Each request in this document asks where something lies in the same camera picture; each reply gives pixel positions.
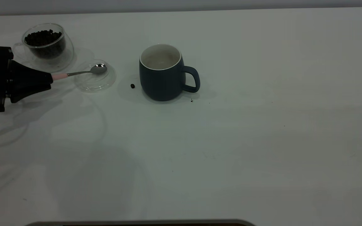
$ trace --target wall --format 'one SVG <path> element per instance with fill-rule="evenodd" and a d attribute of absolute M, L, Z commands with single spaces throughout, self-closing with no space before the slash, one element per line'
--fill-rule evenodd
<path fill-rule="evenodd" d="M 362 0 L 0 0 L 0 15 L 362 6 Z"/>

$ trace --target pink spoon handle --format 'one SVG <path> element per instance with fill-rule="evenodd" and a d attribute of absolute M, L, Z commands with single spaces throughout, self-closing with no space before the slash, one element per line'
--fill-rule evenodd
<path fill-rule="evenodd" d="M 53 75 L 51 75 L 51 77 L 53 77 L 53 80 L 55 81 L 55 80 L 67 78 L 68 74 L 67 73 L 53 74 Z"/>

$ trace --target mug handle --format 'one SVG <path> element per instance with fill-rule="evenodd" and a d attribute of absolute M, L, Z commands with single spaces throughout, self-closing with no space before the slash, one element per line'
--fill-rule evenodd
<path fill-rule="evenodd" d="M 195 80 L 195 87 L 184 85 L 182 88 L 184 91 L 190 92 L 190 93 L 196 93 L 199 88 L 201 87 L 201 80 L 199 79 L 199 74 L 193 67 L 184 66 L 182 69 L 185 73 L 190 73 Z"/>
<path fill-rule="evenodd" d="M 19 57 L 19 58 L 22 59 L 22 60 L 27 60 L 26 56 L 25 56 L 23 53 L 21 53 L 21 52 L 19 52 L 19 51 L 17 50 L 17 48 L 18 48 L 19 46 L 23 46 L 23 43 L 15 43 L 15 44 L 13 45 L 13 47 L 12 47 L 13 55 Z"/>

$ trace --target dark blue mug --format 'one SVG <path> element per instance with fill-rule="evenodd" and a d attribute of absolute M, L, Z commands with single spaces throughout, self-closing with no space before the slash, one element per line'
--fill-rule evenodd
<path fill-rule="evenodd" d="M 185 73 L 194 77 L 195 87 L 185 84 Z M 159 101 L 174 99 L 182 91 L 195 93 L 201 86 L 198 72 L 184 66 L 181 52 L 167 44 L 150 46 L 142 52 L 139 77 L 143 91 Z"/>

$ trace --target clear plastic lid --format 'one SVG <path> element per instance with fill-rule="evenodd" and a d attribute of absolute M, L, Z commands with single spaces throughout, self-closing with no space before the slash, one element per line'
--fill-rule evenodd
<path fill-rule="evenodd" d="M 114 68 L 104 60 L 90 60 L 82 63 L 76 71 L 89 71 L 96 64 L 103 63 L 107 66 L 107 71 L 102 74 L 84 73 L 74 76 L 75 85 L 82 91 L 92 93 L 107 89 L 116 78 Z"/>

